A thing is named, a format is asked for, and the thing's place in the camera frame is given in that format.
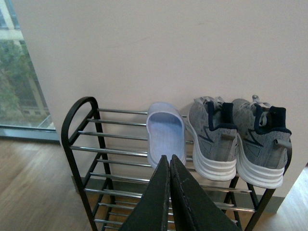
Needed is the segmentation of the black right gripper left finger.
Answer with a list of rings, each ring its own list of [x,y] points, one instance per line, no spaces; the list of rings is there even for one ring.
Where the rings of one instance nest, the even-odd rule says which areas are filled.
[[[161,159],[141,200],[121,225],[121,231],[166,231],[170,195],[169,162]]]

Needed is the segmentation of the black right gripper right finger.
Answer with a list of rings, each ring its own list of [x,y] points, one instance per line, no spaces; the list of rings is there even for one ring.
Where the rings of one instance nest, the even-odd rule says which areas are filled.
[[[170,162],[170,193],[178,231],[239,231],[214,204],[176,155]]]

